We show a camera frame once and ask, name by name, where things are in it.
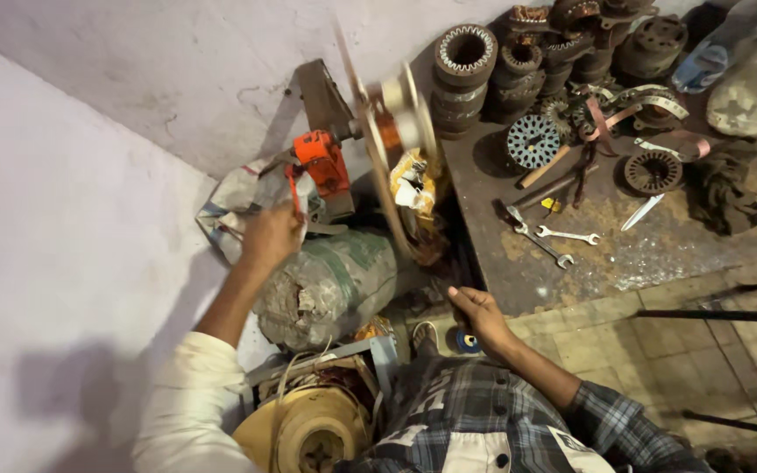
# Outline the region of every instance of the open-end wrench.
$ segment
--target open-end wrench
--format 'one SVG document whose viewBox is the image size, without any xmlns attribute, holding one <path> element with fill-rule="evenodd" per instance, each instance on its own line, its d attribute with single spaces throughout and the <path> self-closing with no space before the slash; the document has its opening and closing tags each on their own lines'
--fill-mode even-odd
<svg viewBox="0 0 757 473">
<path fill-rule="evenodd" d="M 531 242 L 536 243 L 541 247 L 541 249 L 545 250 L 557 259 L 557 266 L 560 266 L 562 269 L 568 269 L 568 267 L 565 266 L 565 262 L 568 261 L 571 264 L 574 264 L 574 258 L 571 257 L 570 254 L 559 254 L 557 253 L 557 250 L 553 249 L 548 243 L 543 242 L 539 238 L 537 238 L 536 235 L 533 235 L 530 231 L 527 230 L 527 224 L 523 221 L 519 222 L 519 225 L 516 225 L 513 227 L 513 231 L 518 233 L 519 235 L 524 235 L 525 237 L 528 237 L 531 239 Z"/>
<path fill-rule="evenodd" d="M 544 225 L 540 225 L 539 228 L 541 229 L 541 231 L 537 232 L 537 237 L 553 236 L 553 237 L 573 238 L 574 240 L 583 240 L 584 242 L 589 243 L 590 245 L 596 245 L 597 242 L 595 240 L 600 238 L 597 235 L 597 233 L 592 233 L 591 235 L 574 235 L 574 233 L 562 233 L 562 231 L 549 230 Z"/>
</svg>

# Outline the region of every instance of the person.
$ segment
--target person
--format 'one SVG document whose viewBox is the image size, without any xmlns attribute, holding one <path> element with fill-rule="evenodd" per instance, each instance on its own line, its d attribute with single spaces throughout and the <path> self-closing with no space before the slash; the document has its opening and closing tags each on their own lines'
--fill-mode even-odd
<svg viewBox="0 0 757 473">
<path fill-rule="evenodd" d="M 221 415 L 244 382 L 236 347 L 247 313 L 268 275 L 298 250 L 300 227 L 291 205 L 263 210 L 250 226 L 220 293 L 156 377 L 133 451 L 140 473 L 261 471 L 221 429 Z M 528 347 L 491 295 L 452 287 L 447 296 L 487 356 L 439 356 L 433 326 L 420 325 L 416 359 L 386 404 L 396 406 L 388 428 L 334 471 L 709 471 L 640 404 Z"/>
</svg>

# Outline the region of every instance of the wooden workbench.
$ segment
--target wooden workbench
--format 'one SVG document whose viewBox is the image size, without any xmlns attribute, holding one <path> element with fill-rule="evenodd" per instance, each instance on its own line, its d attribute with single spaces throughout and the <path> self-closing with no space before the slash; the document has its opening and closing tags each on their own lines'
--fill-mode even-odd
<svg viewBox="0 0 757 473">
<path fill-rule="evenodd" d="M 686 127 L 704 129 L 688 123 Z M 736 236 L 717 236 L 689 218 L 684 190 L 668 193 L 633 228 L 621 232 L 623 223 L 645 199 L 630 197 L 615 187 L 612 171 L 620 158 L 598 154 L 601 168 L 589 177 L 579 210 L 569 204 L 561 214 L 547 218 L 548 210 L 541 205 L 522 212 L 533 231 L 537 231 L 536 225 L 545 225 L 556 231 L 601 236 L 597 246 L 546 237 L 557 251 L 574 258 L 575 264 L 562 270 L 548 253 L 499 220 L 493 200 L 504 199 L 509 204 L 562 176 L 580 158 L 580 148 L 573 149 L 531 188 L 518 190 L 514 184 L 520 176 L 505 166 L 500 134 L 504 128 L 480 123 L 462 140 L 443 141 L 442 145 L 485 288 L 505 314 L 566 307 L 757 261 L 757 227 Z M 640 148 L 632 142 L 632 137 L 620 138 L 616 150 L 638 152 Z M 747 187 L 757 192 L 757 159 Z M 574 186 L 569 190 L 569 203 L 573 191 Z"/>
</svg>

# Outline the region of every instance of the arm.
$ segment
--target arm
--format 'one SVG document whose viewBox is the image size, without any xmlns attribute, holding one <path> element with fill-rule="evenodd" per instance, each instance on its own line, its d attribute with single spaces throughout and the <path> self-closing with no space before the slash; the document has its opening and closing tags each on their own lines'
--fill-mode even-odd
<svg viewBox="0 0 757 473">
<path fill-rule="evenodd" d="M 472 332 L 490 358 L 521 376 L 561 412 L 571 405 L 580 389 L 580 378 L 541 356 L 513 334 L 492 295 L 468 287 L 451 287 L 448 296 L 466 314 Z"/>
<path fill-rule="evenodd" d="M 262 210 L 244 236 L 241 258 L 200 319 L 195 332 L 206 333 L 238 347 L 247 314 L 256 302 L 259 289 L 279 263 L 300 249 L 301 225 L 293 204 Z"/>
<path fill-rule="evenodd" d="M 471 288 L 449 288 L 489 357 L 499 360 L 541 392 L 562 413 L 572 435 L 600 455 L 638 473 L 709 471 L 642 414 L 641 404 L 558 367 L 528 347 L 507 327 L 493 297 Z"/>
<path fill-rule="evenodd" d="M 221 429 L 244 385 L 236 346 L 268 275 L 300 246 L 293 205 L 263 210 L 244 237 L 244 253 L 195 330 L 157 373 L 133 449 L 140 473 L 258 471 Z"/>
</svg>

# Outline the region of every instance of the hammer handle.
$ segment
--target hammer handle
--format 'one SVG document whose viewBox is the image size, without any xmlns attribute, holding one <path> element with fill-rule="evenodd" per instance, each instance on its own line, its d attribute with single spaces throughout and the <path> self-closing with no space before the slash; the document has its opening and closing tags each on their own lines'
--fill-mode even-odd
<svg viewBox="0 0 757 473">
<path fill-rule="evenodd" d="M 563 156 L 568 154 L 570 150 L 571 150 L 571 146 L 569 145 L 563 145 L 562 147 L 560 147 L 559 150 L 557 151 L 557 154 L 553 155 L 553 157 L 551 158 L 551 162 L 549 162 L 548 164 L 542 167 L 539 167 L 538 169 L 532 170 L 530 174 L 528 174 L 523 179 L 521 179 L 521 183 L 520 183 L 521 188 L 530 187 L 533 183 L 537 181 L 537 179 L 539 179 L 544 173 L 546 173 L 548 169 L 553 167 L 553 165 L 556 164 L 557 161 L 559 161 L 560 159 L 562 159 Z"/>
</svg>

